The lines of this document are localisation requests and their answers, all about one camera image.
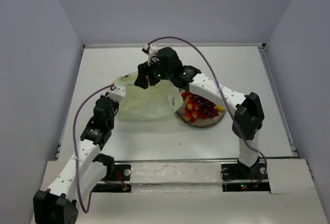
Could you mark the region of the light green plastic bag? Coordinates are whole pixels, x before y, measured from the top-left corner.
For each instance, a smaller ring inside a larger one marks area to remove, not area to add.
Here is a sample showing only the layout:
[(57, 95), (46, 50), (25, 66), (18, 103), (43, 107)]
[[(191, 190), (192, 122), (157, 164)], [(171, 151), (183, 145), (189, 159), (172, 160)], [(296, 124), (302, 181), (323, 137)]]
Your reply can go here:
[(160, 81), (155, 86), (142, 89), (134, 85), (138, 73), (120, 76), (115, 84), (126, 87), (126, 95), (120, 102), (117, 116), (130, 121), (151, 121), (175, 113), (183, 105), (183, 99), (170, 81)]

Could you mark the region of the red fake cherry cluster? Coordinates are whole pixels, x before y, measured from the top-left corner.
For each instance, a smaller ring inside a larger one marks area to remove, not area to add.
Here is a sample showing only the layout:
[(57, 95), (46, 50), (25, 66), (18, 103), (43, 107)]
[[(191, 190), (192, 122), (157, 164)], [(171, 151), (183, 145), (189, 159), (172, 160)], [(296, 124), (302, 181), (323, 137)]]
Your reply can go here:
[(205, 99), (199, 95), (192, 94), (188, 91), (181, 93), (184, 101), (184, 119), (190, 123), (194, 123), (197, 119), (207, 119), (207, 110), (204, 108)]

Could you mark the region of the red fake grape bunch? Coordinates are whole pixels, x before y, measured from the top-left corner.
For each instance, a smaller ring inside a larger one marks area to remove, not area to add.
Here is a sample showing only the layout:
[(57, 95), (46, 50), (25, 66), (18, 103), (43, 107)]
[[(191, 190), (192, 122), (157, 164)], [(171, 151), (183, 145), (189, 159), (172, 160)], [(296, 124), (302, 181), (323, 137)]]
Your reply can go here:
[(192, 116), (197, 119), (213, 119), (219, 115), (216, 105), (199, 95), (192, 96)]

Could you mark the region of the yellow fake banana bunch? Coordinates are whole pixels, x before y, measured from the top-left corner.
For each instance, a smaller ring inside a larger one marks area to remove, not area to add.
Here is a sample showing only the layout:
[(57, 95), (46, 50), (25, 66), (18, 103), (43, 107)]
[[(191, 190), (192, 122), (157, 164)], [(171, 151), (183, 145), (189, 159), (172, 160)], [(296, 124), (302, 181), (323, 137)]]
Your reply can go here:
[(214, 108), (217, 109), (219, 112), (224, 112), (225, 111), (225, 109), (223, 107), (219, 106), (219, 105), (216, 105)]

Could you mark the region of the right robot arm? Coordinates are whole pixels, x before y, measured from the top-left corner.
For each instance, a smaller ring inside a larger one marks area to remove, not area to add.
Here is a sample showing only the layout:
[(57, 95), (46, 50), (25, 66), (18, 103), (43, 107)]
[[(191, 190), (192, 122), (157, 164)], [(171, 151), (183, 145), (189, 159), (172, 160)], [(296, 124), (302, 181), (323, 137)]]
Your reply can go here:
[(187, 90), (210, 102), (225, 107), (233, 120), (232, 130), (239, 138), (238, 174), (248, 179), (256, 173), (260, 161), (257, 136), (265, 118), (259, 96), (251, 92), (239, 93), (209, 78), (199, 69), (182, 64), (178, 54), (170, 47), (158, 49), (146, 44), (142, 51), (146, 62), (138, 65), (134, 84), (142, 89), (160, 81), (170, 81), (176, 88)]

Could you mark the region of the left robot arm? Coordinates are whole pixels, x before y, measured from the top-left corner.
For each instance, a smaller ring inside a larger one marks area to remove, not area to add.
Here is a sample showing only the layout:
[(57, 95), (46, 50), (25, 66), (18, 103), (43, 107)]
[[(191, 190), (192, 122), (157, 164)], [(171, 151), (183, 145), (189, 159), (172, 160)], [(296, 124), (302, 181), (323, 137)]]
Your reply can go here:
[(33, 197), (35, 223), (76, 223), (79, 210), (89, 211), (84, 199), (91, 198), (96, 184), (113, 177), (114, 158), (101, 151), (111, 137), (120, 101), (110, 93), (95, 102), (80, 138), (73, 135), (73, 155), (46, 190)]

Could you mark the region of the speckled ceramic plate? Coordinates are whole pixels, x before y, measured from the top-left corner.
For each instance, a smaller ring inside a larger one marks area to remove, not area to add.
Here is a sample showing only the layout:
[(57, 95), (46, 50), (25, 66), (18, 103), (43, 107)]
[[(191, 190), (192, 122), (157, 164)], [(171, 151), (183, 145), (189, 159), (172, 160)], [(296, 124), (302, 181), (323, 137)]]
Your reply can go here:
[(226, 111), (224, 112), (219, 112), (219, 115), (213, 119), (197, 119), (194, 123), (190, 123), (188, 121), (186, 121), (184, 119), (184, 101), (183, 101), (183, 105), (178, 109), (178, 111), (176, 112), (176, 114), (178, 115), (178, 117), (180, 118), (181, 121), (183, 121), (184, 123), (186, 123), (187, 125), (194, 127), (194, 128), (198, 128), (198, 129), (206, 129), (212, 126), (217, 125), (225, 116)]

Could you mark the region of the white front board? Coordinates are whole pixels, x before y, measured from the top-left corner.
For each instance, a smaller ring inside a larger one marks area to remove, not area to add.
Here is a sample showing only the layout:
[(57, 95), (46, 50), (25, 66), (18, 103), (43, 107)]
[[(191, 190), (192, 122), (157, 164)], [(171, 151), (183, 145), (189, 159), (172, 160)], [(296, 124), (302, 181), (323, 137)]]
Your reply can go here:
[(223, 182), (221, 162), (134, 162), (130, 189), (103, 185), (81, 209), (50, 223), (327, 223), (305, 160), (270, 159), (256, 191)]

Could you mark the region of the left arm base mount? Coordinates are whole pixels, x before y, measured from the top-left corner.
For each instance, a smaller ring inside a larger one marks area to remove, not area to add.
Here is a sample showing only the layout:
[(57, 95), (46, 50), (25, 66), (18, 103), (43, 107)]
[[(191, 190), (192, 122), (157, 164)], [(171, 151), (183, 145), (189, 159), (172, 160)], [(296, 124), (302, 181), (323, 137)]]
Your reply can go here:
[(130, 176), (130, 164), (117, 164), (113, 174), (97, 185), (98, 190), (101, 193), (130, 193)]

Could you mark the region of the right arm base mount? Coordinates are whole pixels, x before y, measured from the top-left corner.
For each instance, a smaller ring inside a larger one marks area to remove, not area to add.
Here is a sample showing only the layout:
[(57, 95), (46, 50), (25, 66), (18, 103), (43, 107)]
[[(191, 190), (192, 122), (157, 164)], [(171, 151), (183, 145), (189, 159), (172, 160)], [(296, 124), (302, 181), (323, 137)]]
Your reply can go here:
[(222, 190), (228, 192), (270, 192), (268, 175), (263, 177), (265, 164), (259, 163), (252, 171), (245, 170), (237, 163), (222, 164), (220, 178), (222, 179)]

